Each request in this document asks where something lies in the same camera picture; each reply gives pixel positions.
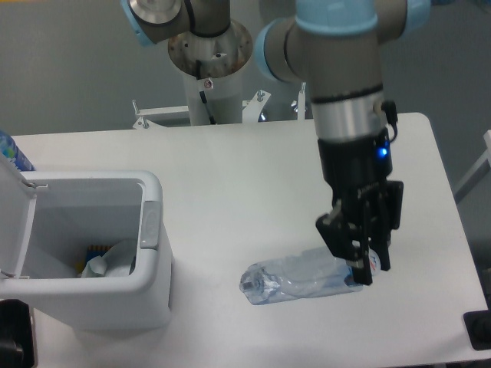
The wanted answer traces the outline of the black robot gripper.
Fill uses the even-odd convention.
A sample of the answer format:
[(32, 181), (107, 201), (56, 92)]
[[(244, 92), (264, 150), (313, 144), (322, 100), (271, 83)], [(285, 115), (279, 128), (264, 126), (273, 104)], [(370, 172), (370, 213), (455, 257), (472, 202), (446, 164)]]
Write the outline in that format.
[(381, 270), (389, 271), (391, 232), (400, 227), (404, 194), (401, 181), (387, 180), (392, 172), (388, 129), (346, 142), (319, 139), (318, 150), (334, 207), (317, 219), (316, 229), (332, 255), (351, 267), (354, 283), (371, 285), (369, 246)]

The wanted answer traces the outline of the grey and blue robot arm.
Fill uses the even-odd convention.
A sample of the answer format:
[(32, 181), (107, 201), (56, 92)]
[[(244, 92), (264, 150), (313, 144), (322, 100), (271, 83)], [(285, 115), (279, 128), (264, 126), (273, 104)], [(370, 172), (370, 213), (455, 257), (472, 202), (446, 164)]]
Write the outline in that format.
[(390, 268), (404, 185), (389, 180), (397, 108), (384, 97), (380, 46), (427, 21), (429, 1), (298, 1), (295, 15), (256, 39), (232, 20), (228, 1), (124, 1), (142, 44), (166, 41), (174, 65), (192, 80), (194, 125), (238, 123), (242, 101), (226, 85), (255, 58), (276, 81), (307, 84), (332, 209), (316, 222), (359, 284), (372, 282), (369, 254)]

